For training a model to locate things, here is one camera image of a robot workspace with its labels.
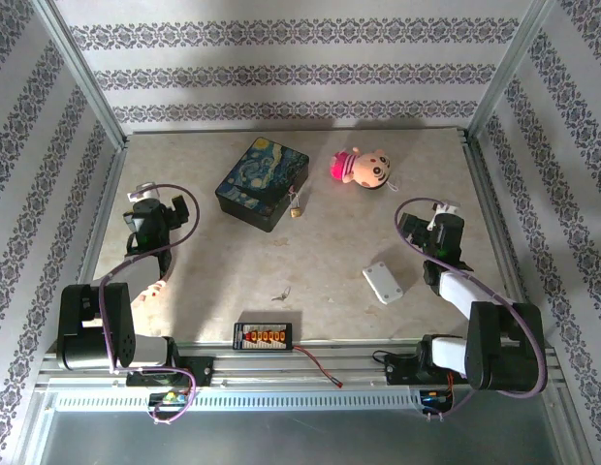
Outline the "starry night print tin box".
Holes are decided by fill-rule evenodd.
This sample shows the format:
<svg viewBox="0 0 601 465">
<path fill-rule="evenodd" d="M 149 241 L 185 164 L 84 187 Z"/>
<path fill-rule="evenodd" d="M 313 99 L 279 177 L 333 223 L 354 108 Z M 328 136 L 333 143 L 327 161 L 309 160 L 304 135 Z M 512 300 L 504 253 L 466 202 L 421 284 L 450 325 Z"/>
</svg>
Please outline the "starry night print tin box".
<svg viewBox="0 0 601 465">
<path fill-rule="evenodd" d="M 275 228 L 308 178 L 310 159 L 256 138 L 215 189 L 221 210 L 263 232 Z"/>
</svg>

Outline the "white rectangular plastic box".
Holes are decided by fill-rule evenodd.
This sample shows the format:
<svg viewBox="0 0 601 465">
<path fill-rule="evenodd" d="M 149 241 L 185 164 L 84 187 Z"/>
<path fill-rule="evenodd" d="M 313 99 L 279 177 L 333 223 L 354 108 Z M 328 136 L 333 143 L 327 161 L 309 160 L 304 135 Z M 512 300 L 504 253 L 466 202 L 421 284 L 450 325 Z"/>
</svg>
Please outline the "white rectangular plastic box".
<svg viewBox="0 0 601 465">
<path fill-rule="evenodd" d="M 382 304 L 388 305 L 403 297 L 402 287 L 383 262 L 364 268 L 363 276 Z"/>
</svg>

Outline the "cartoon boy plush doll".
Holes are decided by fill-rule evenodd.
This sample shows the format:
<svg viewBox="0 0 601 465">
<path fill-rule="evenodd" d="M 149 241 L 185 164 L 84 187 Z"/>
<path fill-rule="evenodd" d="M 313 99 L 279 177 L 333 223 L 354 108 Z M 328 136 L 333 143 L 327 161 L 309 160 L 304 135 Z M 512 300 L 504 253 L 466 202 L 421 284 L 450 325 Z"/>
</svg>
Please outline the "cartoon boy plush doll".
<svg viewBox="0 0 601 465">
<path fill-rule="evenodd" d="M 382 149 L 362 153 L 358 147 L 338 151 L 330 163 L 330 173 L 334 180 L 344 184 L 356 183 L 368 190 L 378 190 L 387 186 L 393 192 L 399 188 L 390 181 L 391 160 Z"/>
</svg>

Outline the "black board with orange connectors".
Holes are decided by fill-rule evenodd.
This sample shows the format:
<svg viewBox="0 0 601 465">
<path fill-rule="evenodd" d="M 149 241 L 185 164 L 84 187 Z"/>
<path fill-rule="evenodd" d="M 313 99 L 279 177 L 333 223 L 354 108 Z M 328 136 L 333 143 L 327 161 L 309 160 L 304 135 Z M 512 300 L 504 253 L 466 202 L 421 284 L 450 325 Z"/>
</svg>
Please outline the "black board with orange connectors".
<svg viewBox="0 0 601 465">
<path fill-rule="evenodd" d="M 293 327 L 290 323 L 235 323 L 232 348 L 241 352 L 292 351 Z"/>
</svg>

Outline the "small circuit board with leds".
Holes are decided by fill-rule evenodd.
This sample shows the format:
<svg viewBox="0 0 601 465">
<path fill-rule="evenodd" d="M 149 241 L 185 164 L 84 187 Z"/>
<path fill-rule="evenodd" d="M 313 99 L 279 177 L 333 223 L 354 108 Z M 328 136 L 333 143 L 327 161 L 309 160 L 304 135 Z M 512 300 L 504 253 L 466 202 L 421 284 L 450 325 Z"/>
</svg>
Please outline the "small circuit board with leds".
<svg viewBox="0 0 601 465">
<path fill-rule="evenodd" d="M 154 407 L 182 407 L 187 400 L 187 395 L 183 392 L 160 392 L 160 393 L 152 393 L 149 396 L 148 406 L 150 408 Z"/>
</svg>

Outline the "grey metal sheet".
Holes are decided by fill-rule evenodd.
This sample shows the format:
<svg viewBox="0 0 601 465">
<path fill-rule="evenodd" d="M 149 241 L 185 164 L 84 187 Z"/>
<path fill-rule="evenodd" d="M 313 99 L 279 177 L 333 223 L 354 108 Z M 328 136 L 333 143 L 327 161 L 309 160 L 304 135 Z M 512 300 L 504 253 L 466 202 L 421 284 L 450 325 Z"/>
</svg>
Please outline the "grey metal sheet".
<svg viewBox="0 0 601 465">
<path fill-rule="evenodd" d="M 541 418 L 405 413 L 60 413 L 41 465 L 563 465 Z"/>
</svg>

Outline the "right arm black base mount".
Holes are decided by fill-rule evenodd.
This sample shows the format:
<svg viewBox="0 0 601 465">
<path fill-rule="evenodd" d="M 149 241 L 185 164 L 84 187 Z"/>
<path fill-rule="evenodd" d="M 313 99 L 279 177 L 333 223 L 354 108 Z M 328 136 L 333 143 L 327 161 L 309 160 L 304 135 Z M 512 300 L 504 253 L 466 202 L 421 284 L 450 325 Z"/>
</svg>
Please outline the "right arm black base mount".
<svg viewBox="0 0 601 465">
<path fill-rule="evenodd" d="M 389 386 L 446 385 L 449 375 L 453 376 L 456 385 L 467 384 L 459 373 L 430 364 L 425 355 L 388 353 L 384 362 Z"/>
</svg>

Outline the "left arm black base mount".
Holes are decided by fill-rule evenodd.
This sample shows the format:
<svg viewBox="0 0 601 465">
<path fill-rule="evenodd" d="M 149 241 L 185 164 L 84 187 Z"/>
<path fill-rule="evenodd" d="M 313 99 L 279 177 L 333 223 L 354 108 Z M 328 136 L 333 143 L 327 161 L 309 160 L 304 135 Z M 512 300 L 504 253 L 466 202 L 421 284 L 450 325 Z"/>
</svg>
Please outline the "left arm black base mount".
<svg viewBox="0 0 601 465">
<path fill-rule="evenodd" d="M 172 368 L 191 373 L 197 387 L 209 387 L 214 372 L 214 358 L 211 356 L 178 356 L 172 359 Z M 133 372 L 126 377 L 126 385 L 131 388 L 188 388 L 189 377 L 178 372 L 164 371 L 161 367 L 144 372 Z"/>
</svg>

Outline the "aluminium frame post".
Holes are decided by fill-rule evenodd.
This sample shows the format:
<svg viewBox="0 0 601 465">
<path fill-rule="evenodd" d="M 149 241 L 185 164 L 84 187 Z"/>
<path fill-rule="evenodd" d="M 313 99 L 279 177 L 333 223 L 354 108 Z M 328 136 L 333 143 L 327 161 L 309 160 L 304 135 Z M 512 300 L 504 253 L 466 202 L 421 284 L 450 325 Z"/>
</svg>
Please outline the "aluminium frame post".
<svg viewBox="0 0 601 465">
<path fill-rule="evenodd" d="M 532 0 L 512 42 L 498 64 L 488 89 L 474 112 L 471 122 L 467 126 L 466 135 L 469 139 L 476 138 L 484 128 L 504 89 L 520 66 L 528 48 L 555 3 L 556 0 Z"/>
<path fill-rule="evenodd" d="M 124 149 L 127 136 L 115 117 L 111 105 L 80 51 L 71 29 L 62 17 L 55 1 L 30 0 L 30 2 L 49 36 L 62 53 L 76 84 L 82 90 L 88 104 L 92 107 L 97 119 L 110 137 L 113 146 L 119 150 Z"/>
</svg>

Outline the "aluminium mounting rail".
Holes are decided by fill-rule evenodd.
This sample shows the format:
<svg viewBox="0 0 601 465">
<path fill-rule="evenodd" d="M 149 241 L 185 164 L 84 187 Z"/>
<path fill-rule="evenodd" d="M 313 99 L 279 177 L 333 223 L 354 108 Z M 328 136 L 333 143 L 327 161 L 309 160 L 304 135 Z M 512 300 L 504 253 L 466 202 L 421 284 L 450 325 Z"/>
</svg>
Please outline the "aluminium mounting rail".
<svg viewBox="0 0 601 465">
<path fill-rule="evenodd" d="M 413 339 L 313 340 L 300 343 L 343 383 L 354 388 L 384 388 L 385 368 L 376 358 L 378 351 L 412 354 Z M 235 390 L 312 390 L 331 389 L 333 384 L 308 356 L 298 352 L 241 352 L 229 343 L 182 343 L 182 356 L 212 357 L 212 388 Z M 104 369 L 68 371 L 59 368 L 54 353 L 44 355 L 35 388 L 119 388 L 125 377 Z"/>
</svg>

